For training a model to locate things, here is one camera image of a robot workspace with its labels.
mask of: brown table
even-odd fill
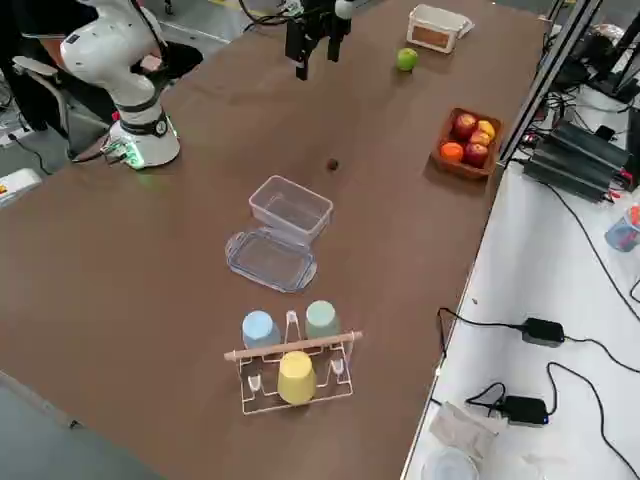
[[[356,18],[340,63],[321,45],[295,79],[281,32],[244,36],[169,92],[181,158],[134,173],[67,168],[0,212],[0,369],[171,479],[399,476],[491,188],[425,165],[463,106],[508,127],[544,25],[481,0],[430,3],[476,28],[394,70],[415,0]],[[329,172],[327,161],[340,162]],[[231,273],[224,245],[280,174],[332,199],[318,275],[285,295]],[[253,309],[284,322],[314,299],[361,329],[351,398],[243,417],[223,352]]]

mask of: wooden rod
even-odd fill
[[[224,354],[224,359],[229,362],[236,362],[243,358],[264,357],[274,353],[287,353],[305,348],[326,347],[334,343],[355,342],[362,338],[362,332],[349,332],[331,337],[314,338],[312,340],[300,340],[299,342],[281,343],[271,347],[251,348],[249,350],[234,350]]]

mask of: blue cup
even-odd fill
[[[281,343],[280,330],[271,315],[261,310],[251,312],[242,321],[242,341],[247,348],[261,348]]]

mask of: floor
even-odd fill
[[[380,0],[358,0],[370,7]],[[168,39],[199,48],[205,56],[214,55],[241,35],[249,23],[237,0],[173,0],[174,14],[164,11],[164,0],[146,0],[163,24]],[[246,0],[251,10],[269,13],[279,0]],[[551,0],[497,0],[497,3],[528,9],[548,10]],[[604,0],[597,20],[627,27],[637,10],[636,0]],[[0,88],[0,105],[4,92]],[[18,128],[17,112],[0,112],[0,145],[3,133]],[[90,143],[100,129],[72,118],[74,144]],[[22,143],[37,152],[44,167],[55,172],[68,164],[66,142],[55,132],[33,133]],[[46,174],[35,154],[16,144],[0,146],[0,177],[29,167]],[[125,451],[85,429],[69,430],[25,403],[0,383],[0,478],[7,480],[159,480]]]

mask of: fruit bowl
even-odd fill
[[[456,125],[457,119],[464,114],[470,114],[475,117],[478,122],[486,121],[491,124],[495,131],[495,135],[487,148],[486,158],[483,161],[482,166],[474,166],[469,163],[465,163],[463,161],[451,161],[447,158],[444,158],[440,149],[445,143],[449,142],[457,142],[462,145],[463,148],[467,147],[467,143],[469,143],[469,138],[467,134],[470,133],[466,131],[464,125]],[[498,146],[500,145],[500,134],[502,133],[502,122],[497,118],[488,117],[486,115],[482,115],[470,110],[462,109],[462,108],[454,108],[451,111],[451,114],[444,122],[442,126],[442,131],[440,132],[440,136],[438,137],[438,142],[435,147],[431,151],[431,158],[436,162],[436,165],[440,167],[442,170],[446,170],[448,172],[454,173],[460,177],[469,178],[473,180],[477,179],[486,179],[489,175],[493,173],[493,170],[496,166],[496,154]]]

